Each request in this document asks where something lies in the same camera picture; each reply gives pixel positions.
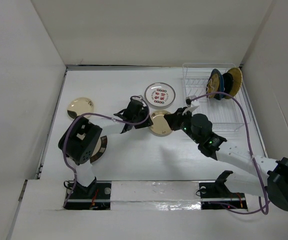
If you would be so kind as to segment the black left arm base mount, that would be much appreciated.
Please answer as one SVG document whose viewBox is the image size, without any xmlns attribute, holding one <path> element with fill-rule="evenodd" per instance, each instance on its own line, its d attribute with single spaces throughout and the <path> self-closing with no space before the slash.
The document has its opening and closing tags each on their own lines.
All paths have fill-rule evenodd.
<svg viewBox="0 0 288 240">
<path fill-rule="evenodd" d="M 66 188 L 63 208 L 66 210 L 110 210 L 111 181 L 94 180 L 89 187 L 74 181 L 64 181 Z"/>
</svg>

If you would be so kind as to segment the cream plate with floral marks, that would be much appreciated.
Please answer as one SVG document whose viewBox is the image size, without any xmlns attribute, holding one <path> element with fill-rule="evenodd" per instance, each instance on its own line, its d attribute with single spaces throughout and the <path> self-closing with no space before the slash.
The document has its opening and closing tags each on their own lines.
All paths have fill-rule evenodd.
<svg viewBox="0 0 288 240">
<path fill-rule="evenodd" d="M 169 115 L 167 110 L 156 110 L 151 115 L 152 125 L 149 127 L 150 131 L 157 136 L 163 137 L 172 133 L 164 116 Z"/>
</svg>

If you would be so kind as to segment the beige plate with dark rim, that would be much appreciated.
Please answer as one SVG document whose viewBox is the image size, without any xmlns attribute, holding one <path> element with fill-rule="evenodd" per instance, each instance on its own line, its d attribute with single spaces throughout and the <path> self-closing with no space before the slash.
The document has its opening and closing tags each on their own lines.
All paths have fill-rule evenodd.
<svg viewBox="0 0 288 240">
<path fill-rule="evenodd" d="M 102 155 L 105 153 L 107 149 L 107 144 L 108 144 L 108 138 L 107 136 L 102 136 L 98 141 L 95 146 L 95 149 L 92 153 L 92 156 L 90 157 L 90 163 L 92 164 L 93 162 L 99 160 Z"/>
</svg>

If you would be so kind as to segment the glossy black round plate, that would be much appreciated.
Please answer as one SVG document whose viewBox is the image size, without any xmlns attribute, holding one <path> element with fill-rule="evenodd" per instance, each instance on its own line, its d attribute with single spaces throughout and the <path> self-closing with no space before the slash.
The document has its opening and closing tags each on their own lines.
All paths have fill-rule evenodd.
<svg viewBox="0 0 288 240">
<path fill-rule="evenodd" d="M 226 94 L 230 94 L 234 85 L 233 75 L 229 72 L 226 72 L 222 76 L 223 76 L 223 83 L 224 83 L 224 92 Z"/>
</svg>

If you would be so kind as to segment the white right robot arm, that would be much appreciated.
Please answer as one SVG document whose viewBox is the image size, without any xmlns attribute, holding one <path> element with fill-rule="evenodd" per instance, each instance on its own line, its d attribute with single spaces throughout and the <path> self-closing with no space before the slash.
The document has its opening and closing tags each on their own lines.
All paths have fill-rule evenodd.
<svg viewBox="0 0 288 240">
<path fill-rule="evenodd" d="M 215 191 L 221 197 L 242 192 L 268 200 L 288 212 L 288 158 L 281 160 L 252 155 L 249 151 L 228 142 L 213 132 L 213 124 L 201 113 L 192 114 L 190 108 L 179 108 L 164 119 L 173 131 L 182 130 L 197 144 L 206 157 L 233 165 L 253 175 L 244 178 L 232 170 L 223 171 L 215 181 Z"/>
</svg>

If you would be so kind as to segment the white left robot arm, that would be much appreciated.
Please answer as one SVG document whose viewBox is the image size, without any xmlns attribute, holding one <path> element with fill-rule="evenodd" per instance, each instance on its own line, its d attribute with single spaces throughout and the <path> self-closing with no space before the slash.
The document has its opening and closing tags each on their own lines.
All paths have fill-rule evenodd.
<svg viewBox="0 0 288 240">
<path fill-rule="evenodd" d="M 90 162 L 100 138 L 152 125 L 149 106 L 141 96 L 131 96 L 127 107 L 113 117 L 90 112 L 77 116 L 58 143 L 65 165 L 74 174 L 71 190 L 78 189 L 79 194 L 87 199 L 95 194 L 97 179 L 92 165 L 86 164 Z"/>
</svg>

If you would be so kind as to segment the round bamboo woven plate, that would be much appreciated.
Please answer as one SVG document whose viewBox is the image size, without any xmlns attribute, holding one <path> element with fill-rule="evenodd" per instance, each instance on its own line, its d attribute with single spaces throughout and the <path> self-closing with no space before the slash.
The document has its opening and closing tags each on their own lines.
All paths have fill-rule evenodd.
<svg viewBox="0 0 288 240">
<path fill-rule="evenodd" d="M 233 84 L 232 84 L 231 91 L 229 92 L 229 95 L 231 95 L 232 97 L 235 97 L 242 86 L 243 74 L 242 74 L 241 69 L 238 67 L 231 68 L 230 70 L 227 71 L 227 73 L 231 74 L 233 78 Z"/>
</svg>

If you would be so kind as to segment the white plate with red characters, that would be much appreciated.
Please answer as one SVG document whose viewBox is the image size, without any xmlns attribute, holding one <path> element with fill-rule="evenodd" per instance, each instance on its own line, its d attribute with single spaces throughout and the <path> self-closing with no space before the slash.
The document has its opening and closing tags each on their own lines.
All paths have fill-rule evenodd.
<svg viewBox="0 0 288 240">
<path fill-rule="evenodd" d="M 155 82 L 146 88 L 144 97 L 152 107 L 166 108 L 174 102 L 176 92 L 174 88 L 167 83 Z"/>
</svg>

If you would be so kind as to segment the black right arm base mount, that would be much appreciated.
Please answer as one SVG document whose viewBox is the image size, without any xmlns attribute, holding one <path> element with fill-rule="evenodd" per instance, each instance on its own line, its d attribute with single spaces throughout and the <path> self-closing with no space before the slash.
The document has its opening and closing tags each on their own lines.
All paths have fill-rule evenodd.
<svg viewBox="0 0 288 240">
<path fill-rule="evenodd" d="M 244 193 L 231 192 L 225 186 L 227 178 L 233 172 L 225 170 L 215 181 L 202 181 L 195 192 L 201 199 L 202 210 L 247 210 L 247 201 Z"/>
</svg>

